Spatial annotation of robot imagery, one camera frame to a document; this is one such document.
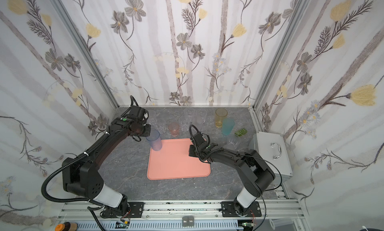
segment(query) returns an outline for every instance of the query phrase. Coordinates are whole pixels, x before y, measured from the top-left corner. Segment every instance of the yellow cup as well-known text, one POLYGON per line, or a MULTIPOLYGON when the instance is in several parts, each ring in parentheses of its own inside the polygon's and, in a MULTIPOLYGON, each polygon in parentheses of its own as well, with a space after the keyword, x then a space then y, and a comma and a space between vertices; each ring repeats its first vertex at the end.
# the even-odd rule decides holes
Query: yellow cup
POLYGON ((223 126, 223 120, 227 118, 228 111, 225 108, 218 108, 215 113, 215 125, 221 128, 223 126))

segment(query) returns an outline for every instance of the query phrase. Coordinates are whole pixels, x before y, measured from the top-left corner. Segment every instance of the transparent cup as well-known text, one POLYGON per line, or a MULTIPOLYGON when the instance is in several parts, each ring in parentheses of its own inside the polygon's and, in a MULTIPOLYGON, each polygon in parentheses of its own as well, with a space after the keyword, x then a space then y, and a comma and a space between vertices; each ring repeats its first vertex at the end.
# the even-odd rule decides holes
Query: transparent cup
POLYGON ((199 116, 194 116, 192 118, 192 124, 201 132, 201 129, 203 127, 204 119, 199 116))
POLYGON ((171 134, 173 137, 176 137, 176 136, 179 135, 180 126, 179 126, 178 123, 175 123, 175 122, 170 123, 170 124, 168 125, 168 129, 169 129, 170 134, 171 134))
POLYGON ((189 118, 189 121, 192 121, 192 118, 195 116, 195 109, 184 108, 184 115, 189 118))
POLYGON ((228 111, 225 108, 218 108, 215 112, 215 125, 218 128, 223 126, 223 120, 227 117, 228 111))
POLYGON ((151 133, 146 137, 147 141, 151 145, 151 148, 155 151, 160 151, 162 148, 160 133, 157 130, 151 130, 151 133))
POLYGON ((202 117, 205 123, 205 120, 207 119, 207 110, 206 109, 199 109, 196 111, 196 116, 202 117))
POLYGON ((223 121, 223 126, 221 128, 221 132, 227 136, 232 132, 232 129, 235 125, 235 121, 232 118, 226 118, 223 121))
POLYGON ((181 127, 181 131, 186 132, 189 130, 189 124, 191 122, 191 119, 187 116, 181 116, 179 118, 179 123, 181 127))
POLYGON ((157 123, 155 124, 155 128, 157 131, 159 131, 160 134, 163 134, 166 132, 166 121, 162 118, 159 118, 157 120, 157 123))
POLYGON ((154 125, 157 123, 156 112, 154 110, 148 111, 148 124, 154 125))
POLYGON ((227 137, 227 144, 223 147, 226 149, 230 149, 236 151, 236 148, 239 146, 241 139, 234 134, 229 134, 227 137))

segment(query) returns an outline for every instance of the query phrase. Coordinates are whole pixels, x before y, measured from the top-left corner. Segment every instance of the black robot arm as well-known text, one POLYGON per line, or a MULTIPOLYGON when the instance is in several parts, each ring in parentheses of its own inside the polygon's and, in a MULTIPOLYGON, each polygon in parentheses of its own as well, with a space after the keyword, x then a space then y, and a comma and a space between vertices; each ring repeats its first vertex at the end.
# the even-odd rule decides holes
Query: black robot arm
POLYGON ((137 106, 136 100, 131 96, 131 106, 111 122, 102 137, 77 157, 65 159, 62 167, 48 176, 41 187, 42 195, 53 202, 89 201, 105 206, 101 213, 103 218, 116 218, 126 214, 130 209, 127 196, 106 186, 98 169, 126 137, 132 136, 135 141, 140 142, 141 137, 149 136, 151 125, 146 124, 147 119, 148 111, 137 106), (64 190, 84 198, 58 199, 47 193, 48 182, 60 172, 63 172, 64 190))
POLYGON ((208 141, 205 140, 194 125, 190 125, 189 131, 193 143, 189 147, 189 156, 198 157, 200 161, 220 162, 236 169, 244 188, 234 200, 234 207, 240 216, 249 213, 252 202, 260 197, 275 179, 272 169, 255 150, 235 152, 217 143, 210 143, 209 136, 208 141), (195 135, 192 135, 192 128, 197 131, 195 135))

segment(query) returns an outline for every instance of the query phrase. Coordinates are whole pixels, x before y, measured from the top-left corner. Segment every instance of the table surface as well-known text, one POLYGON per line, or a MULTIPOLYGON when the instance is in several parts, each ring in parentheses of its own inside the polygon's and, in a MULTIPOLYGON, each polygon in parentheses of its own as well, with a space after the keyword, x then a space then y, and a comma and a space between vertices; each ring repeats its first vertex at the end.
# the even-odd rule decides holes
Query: table surface
MULTIPOLYGON (((127 108, 118 108, 113 118, 127 108)), ((157 118, 164 118, 166 123, 184 115, 184 108, 147 108, 156 111, 157 118)), ((207 133, 211 142, 225 144, 226 137, 215 126, 216 108, 207 110, 207 119, 202 132, 207 133)), ((235 120, 232 133, 245 128, 247 134, 241 136, 238 150, 248 149, 248 143, 256 132, 248 108, 226 108, 228 117, 235 120)), ((180 130, 177 137, 172 137, 167 130, 161 139, 189 138, 189 132, 180 130)), ((128 200, 232 200, 243 188, 235 169, 221 163, 211 163, 211 174, 200 178, 179 178, 170 180, 149 180, 147 168, 151 146, 145 138, 141 142, 127 137, 105 159, 99 173, 106 185, 127 195, 128 200)), ((266 191, 264 199, 277 199, 274 191, 266 191)))

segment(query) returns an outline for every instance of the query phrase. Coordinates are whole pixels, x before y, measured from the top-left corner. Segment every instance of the small green box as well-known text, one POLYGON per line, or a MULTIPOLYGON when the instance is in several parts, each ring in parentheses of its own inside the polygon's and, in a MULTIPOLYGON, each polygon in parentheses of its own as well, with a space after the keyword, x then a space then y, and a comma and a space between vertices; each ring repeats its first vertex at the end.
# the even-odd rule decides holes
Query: small green box
POLYGON ((242 129, 238 130, 237 132, 235 132, 235 134, 236 134, 238 137, 240 137, 240 136, 242 136, 242 135, 244 135, 244 134, 246 134, 246 133, 247 133, 247 130, 246 130, 245 128, 242 128, 242 129))

